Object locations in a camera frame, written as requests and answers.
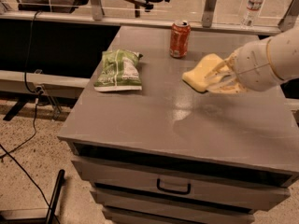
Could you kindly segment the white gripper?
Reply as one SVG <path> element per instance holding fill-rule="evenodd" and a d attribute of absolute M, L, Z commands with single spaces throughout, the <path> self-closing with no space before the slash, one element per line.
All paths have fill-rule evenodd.
<path fill-rule="evenodd" d="M 267 91 L 282 83 L 275 71 L 269 53 L 271 38 L 252 41 L 235 51 L 234 68 L 231 58 L 222 59 L 215 53 L 208 54 L 205 75 L 207 90 L 213 93 L 237 94 Z"/>

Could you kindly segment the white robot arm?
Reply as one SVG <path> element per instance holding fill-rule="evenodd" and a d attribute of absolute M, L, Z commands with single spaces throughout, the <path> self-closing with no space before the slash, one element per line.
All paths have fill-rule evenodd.
<path fill-rule="evenodd" d="M 267 91 L 299 78 L 299 29 L 292 28 L 236 49 L 205 77 L 207 91 Z"/>

